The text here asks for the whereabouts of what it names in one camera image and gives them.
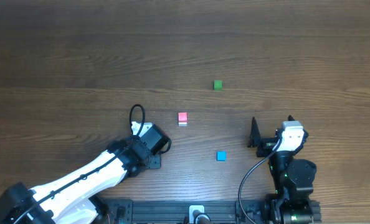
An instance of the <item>green cube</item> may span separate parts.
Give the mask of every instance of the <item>green cube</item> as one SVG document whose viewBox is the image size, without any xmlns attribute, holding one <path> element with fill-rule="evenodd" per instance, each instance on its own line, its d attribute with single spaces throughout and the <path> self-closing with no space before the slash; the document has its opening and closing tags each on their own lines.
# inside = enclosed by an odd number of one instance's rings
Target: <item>green cube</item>
<svg viewBox="0 0 370 224">
<path fill-rule="evenodd" d="M 222 90 L 222 80 L 214 80 L 214 90 Z"/>
</svg>

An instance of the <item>cube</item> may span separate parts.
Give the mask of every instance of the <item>cube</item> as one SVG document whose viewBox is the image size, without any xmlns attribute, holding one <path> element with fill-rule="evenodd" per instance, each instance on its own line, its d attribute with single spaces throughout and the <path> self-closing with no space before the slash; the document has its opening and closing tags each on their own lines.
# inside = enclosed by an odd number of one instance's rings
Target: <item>cube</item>
<svg viewBox="0 0 370 224">
<path fill-rule="evenodd" d="M 217 152 L 217 161 L 226 161 L 227 160 L 227 152 L 218 151 Z"/>
<path fill-rule="evenodd" d="M 214 90 L 222 90 L 222 80 L 214 80 Z"/>
<path fill-rule="evenodd" d="M 179 126 L 187 125 L 187 113 L 186 112 L 178 113 L 178 125 Z"/>
</svg>

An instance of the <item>wooden tabletop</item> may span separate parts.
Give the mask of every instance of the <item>wooden tabletop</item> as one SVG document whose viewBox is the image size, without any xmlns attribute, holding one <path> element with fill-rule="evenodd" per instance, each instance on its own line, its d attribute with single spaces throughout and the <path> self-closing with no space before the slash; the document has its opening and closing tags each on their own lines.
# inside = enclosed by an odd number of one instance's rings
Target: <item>wooden tabletop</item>
<svg viewBox="0 0 370 224">
<path fill-rule="evenodd" d="M 323 220 L 370 222 L 370 0 L 0 0 L 0 195 L 96 158 L 135 103 L 173 146 L 104 197 L 234 201 L 252 117 L 269 137 L 291 114 Z M 249 179 L 274 192 L 268 165 Z"/>
</svg>

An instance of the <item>pink cube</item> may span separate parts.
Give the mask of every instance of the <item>pink cube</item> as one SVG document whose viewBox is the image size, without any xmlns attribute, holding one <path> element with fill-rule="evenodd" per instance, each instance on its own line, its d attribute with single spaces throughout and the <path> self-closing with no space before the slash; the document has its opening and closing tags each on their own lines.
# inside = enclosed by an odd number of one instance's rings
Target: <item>pink cube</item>
<svg viewBox="0 0 370 224">
<path fill-rule="evenodd" d="M 178 113 L 178 125 L 186 126 L 187 125 L 187 114 L 186 112 Z"/>
</svg>

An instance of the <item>wood grain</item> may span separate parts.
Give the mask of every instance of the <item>wood grain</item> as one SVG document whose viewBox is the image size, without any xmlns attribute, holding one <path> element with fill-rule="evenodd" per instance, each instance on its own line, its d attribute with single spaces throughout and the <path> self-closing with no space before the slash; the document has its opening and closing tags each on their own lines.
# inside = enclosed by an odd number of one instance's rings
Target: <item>wood grain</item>
<svg viewBox="0 0 370 224">
<path fill-rule="evenodd" d="M 251 118 L 271 136 L 292 114 L 324 222 L 370 222 L 370 0 L 0 0 L 0 194 L 90 162 L 135 103 L 173 148 L 104 197 L 236 200 Z M 243 196 L 273 191 L 262 166 Z"/>
</svg>

